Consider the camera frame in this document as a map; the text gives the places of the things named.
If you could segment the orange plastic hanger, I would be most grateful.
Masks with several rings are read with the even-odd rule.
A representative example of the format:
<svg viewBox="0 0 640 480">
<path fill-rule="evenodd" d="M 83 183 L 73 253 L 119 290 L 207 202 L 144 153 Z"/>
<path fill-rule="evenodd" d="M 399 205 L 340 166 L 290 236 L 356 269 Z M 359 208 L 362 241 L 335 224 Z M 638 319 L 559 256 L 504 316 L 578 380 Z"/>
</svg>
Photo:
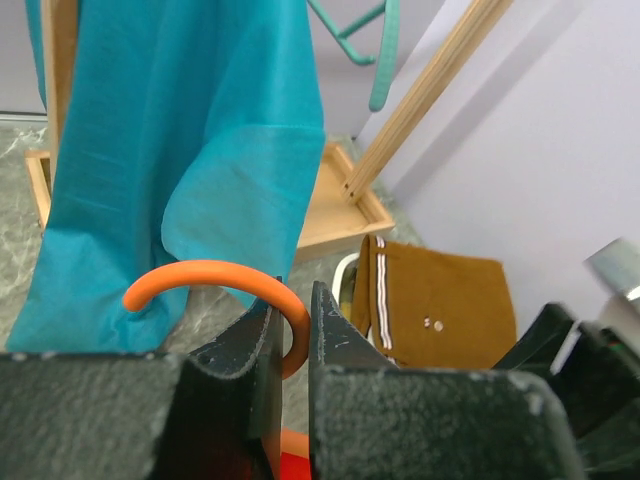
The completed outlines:
<svg viewBox="0 0 640 480">
<path fill-rule="evenodd" d="M 167 290 L 223 286 L 256 302 L 190 353 L 160 443 L 156 479 L 280 479 L 280 456 L 309 459 L 306 435 L 282 427 L 282 382 L 305 363 L 310 315 L 280 280 L 253 268 L 191 260 L 156 268 L 125 293 L 140 311 Z"/>
</svg>

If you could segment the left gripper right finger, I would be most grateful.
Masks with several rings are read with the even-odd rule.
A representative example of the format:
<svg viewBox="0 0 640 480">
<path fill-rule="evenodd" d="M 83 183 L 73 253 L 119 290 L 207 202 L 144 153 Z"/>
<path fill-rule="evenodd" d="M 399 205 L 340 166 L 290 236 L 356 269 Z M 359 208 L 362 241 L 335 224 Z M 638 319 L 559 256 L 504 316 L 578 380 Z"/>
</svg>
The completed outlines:
<svg viewBox="0 0 640 480">
<path fill-rule="evenodd" d="M 581 479 L 565 410 L 521 371 L 402 369 L 315 282 L 309 346 L 315 479 Z"/>
</svg>

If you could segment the teal plastic hanger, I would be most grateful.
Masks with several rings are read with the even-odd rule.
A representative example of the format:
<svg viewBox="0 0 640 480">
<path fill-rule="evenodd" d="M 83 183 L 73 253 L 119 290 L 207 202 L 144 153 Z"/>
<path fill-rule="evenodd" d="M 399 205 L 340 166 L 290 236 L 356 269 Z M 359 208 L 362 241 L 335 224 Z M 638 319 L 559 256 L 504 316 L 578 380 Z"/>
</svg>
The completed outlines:
<svg viewBox="0 0 640 480">
<path fill-rule="evenodd" d="M 308 0 L 307 4 L 353 64 L 360 67 L 376 66 L 368 107 L 373 113 L 379 112 L 386 103 L 394 78 L 400 29 L 400 2 L 381 1 L 342 29 L 318 1 Z M 350 43 L 349 38 L 379 17 L 384 18 L 379 52 L 377 55 L 361 55 Z"/>
</svg>

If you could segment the brown shorts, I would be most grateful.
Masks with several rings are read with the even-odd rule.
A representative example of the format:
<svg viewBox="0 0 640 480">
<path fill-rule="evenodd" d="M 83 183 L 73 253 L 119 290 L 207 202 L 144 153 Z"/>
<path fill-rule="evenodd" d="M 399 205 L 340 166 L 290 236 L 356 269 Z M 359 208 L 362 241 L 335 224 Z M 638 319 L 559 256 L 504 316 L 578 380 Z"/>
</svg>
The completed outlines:
<svg viewBox="0 0 640 480">
<path fill-rule="evenodd" d="M 378 235 L 363 239 L 350 321 L 407 368 L 489 369 L 515 345 L 502 264 Z"/>
</svg>

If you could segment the blue t shirt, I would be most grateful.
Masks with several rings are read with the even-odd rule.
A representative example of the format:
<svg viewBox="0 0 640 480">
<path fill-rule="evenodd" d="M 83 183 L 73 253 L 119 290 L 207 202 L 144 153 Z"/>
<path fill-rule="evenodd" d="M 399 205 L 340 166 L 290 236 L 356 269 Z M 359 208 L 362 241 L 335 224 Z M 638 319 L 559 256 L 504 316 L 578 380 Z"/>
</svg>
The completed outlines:
<svg viewBox="0 0 640 480">
<path fill-rule="evenodd" d="M 7 348 L 147 351 L 188 292 L 140 276 L 217 259 L 286 277 L 325 144 L 302 1 L 83 1 L 51 213 Z"/>
</svg>

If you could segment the wooden clothes rack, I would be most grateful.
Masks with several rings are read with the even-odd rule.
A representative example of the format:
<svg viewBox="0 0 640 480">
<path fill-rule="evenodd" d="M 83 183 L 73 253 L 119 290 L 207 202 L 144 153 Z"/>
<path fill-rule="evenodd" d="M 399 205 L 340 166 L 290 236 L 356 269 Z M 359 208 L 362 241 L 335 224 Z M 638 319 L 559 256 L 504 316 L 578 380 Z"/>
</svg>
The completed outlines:
<svg viewBox="0 0 640 480">
<path fill-rule="evenodd" d="M 368 234 L 390 231 L 395 222 L 371 188 L 389 160 L 441 96 L 469 57 L 510 7 L 508 1 L 473 1 L 367 148 L 353 163 L 335 143 L 325 149 L 296 261 L 359 245 Z M 42 224 L 48 220 L 57 153 L 71 98 L 78 32 L 75 1 L 40 4 L 50 147 L 29 150 L 26 168 Z"/>
</svg>

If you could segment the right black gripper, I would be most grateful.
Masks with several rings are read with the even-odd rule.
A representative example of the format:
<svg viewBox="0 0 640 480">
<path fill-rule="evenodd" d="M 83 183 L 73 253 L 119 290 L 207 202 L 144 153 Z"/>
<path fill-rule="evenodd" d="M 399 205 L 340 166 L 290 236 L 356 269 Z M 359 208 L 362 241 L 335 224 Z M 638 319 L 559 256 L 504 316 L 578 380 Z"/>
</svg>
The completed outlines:
<svg viewBox="0 0 640 480">
<path fill-rule="evenodd" d="M 639 356 L 611 327 L 547 303 L 495 365 L 543 378 L 562 402 L 591 479 L 639 477 Z"/>
</svg>

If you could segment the white plastic basket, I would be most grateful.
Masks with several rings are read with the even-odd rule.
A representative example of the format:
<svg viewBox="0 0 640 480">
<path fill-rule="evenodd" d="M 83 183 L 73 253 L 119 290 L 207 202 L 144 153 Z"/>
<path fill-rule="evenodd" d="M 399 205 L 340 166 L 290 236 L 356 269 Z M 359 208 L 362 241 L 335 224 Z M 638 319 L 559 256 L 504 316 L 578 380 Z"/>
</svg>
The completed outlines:
<svg viewBox="0 0 640 480">
<path fill-rule="evenodd" d="M 344 257 L 331 291 L 343 316 L 394 366 L 389 255 L 379 248 Z"/>
</svg>

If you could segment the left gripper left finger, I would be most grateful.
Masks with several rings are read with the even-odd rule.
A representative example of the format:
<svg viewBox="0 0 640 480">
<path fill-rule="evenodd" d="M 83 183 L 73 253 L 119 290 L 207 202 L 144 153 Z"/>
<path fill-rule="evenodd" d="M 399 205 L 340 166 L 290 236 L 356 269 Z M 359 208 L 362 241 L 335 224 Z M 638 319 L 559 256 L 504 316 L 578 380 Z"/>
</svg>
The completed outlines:
<svg viewBox="0 0 640 480">
<path fill-rule="evenodd" d="M 257 300 L 187 353 L 6 353 L 5 479 L 275 479 L 283 315 Z"/>
</svg>

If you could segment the orange t shirt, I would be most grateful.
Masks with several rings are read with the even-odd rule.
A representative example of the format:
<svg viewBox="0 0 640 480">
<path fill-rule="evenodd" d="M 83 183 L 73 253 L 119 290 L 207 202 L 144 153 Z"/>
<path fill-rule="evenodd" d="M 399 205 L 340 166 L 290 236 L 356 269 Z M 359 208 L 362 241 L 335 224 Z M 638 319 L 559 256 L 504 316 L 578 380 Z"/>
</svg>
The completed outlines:
<svg viewBox="0 0 640 480">
<path fill-rule="evenodd" d="M 310 460 L 288 452 L 280 456 L 281 480 L 311 480 Z"/>
</svg>

